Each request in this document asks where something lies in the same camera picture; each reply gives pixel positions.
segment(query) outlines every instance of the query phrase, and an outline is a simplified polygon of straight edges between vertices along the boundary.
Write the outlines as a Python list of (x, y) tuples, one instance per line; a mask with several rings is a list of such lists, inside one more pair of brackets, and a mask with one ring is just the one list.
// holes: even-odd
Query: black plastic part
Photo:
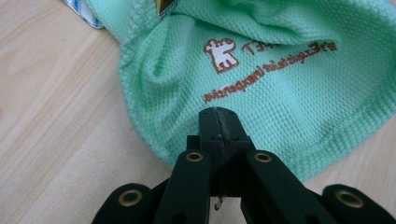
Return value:
[(245, 197), (257, 198), (270, 223), (337, 223), (275, 154), (251, 151), (247, 163)]
[(169, 179), (154, 189), (116, 189), (93, 223), (207, 223), (209, 196), (241, 197), (248, 224), (396, 224), (356, 189), (330, 186), (323, 196), (306, 189), (275, 154), (256, 150), (236, 114), (221, 107), (199, 113), (199, 135), (187, 137)]
[(396, 220), (376, 202), (344, 185), (331, 185), (323, 190), (322, 200), (340, 223), (396, 224)]
[[(130, 193), (121, 197), (123, 193), (128, 191)], [(150, 223), (152, 199), (151, 190), (146, 186), (128, 184), (119, 187), (110, 194), (92, 223)]]
[(177, 159), (153, 223), (207, 223), (210, 156), (188, 150)]
[(212, 158), (211, 196), (240, 197), (244, 183), (241, 164), (245, 162), (245, 155), (255, 147), (238, 116), (222, 107), (202, 110), (199, 113), (199, 138), (193, 140), (197, 139), (200, 149)]

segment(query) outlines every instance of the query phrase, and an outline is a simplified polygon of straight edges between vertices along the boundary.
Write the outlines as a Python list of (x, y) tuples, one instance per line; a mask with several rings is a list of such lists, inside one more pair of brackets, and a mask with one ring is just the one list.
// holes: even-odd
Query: mint green towel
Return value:
[(306, 180), (396, 111), (396, 9), (380, 0), (88, 1), (121, 43), (134, 126), (169, 164), (198, 112), (235, 111), (257, 148)]

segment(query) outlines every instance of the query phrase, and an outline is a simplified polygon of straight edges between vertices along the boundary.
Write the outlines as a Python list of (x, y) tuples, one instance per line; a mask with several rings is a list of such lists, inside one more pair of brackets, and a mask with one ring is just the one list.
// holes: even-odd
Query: microfiber cloth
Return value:
[(169, 164), (198, 112), (238, 114), (258, 149), (302, 181), (396, 111), (396, 9), (381, 0), (89, 0), (121, 44), (130, 118)]

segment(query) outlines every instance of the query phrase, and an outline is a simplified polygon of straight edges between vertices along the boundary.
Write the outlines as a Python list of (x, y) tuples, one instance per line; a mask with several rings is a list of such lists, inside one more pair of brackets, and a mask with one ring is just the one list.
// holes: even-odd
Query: brass insert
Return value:
[(254, 159), (260, 162), (270, 162), (272, 160), (272, 157), (266, 153), (258, 152), (256, 153), (256, 155), (254, 155)]
[(188, 161), (201, 161), (203, 158), (204, 158), (204, 156), (201, 153), (198, 153), (198, 152), (190, 152), (186, 156), (186, 159)]
[(338, 201), (348, 205), (349, 207), (361, 208), (364, 205), (364, 202), (360, 197), (344, 189), (337, 190), (335, 192), (335, 197)]
[(129, 207), (138, 204), (143, 199), (143, 194), (137, 189), (129, 189), (123, 192), (119, 197), (119, 203), (122, 206)]

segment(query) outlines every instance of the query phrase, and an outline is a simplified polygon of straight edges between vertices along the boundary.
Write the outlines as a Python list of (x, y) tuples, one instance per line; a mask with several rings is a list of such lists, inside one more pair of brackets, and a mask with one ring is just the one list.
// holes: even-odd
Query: light wood surface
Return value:
[[(60, 0), (0, 1), (0, 24), (0, 223), (90, 223), (117, 187), (171, 174), (128, 119), (106, 30)], [(395, 132), (393, 117), (305, 185), (358, 188), (396, 217)], [(236, 199), (213, 210), (244, 223)]]

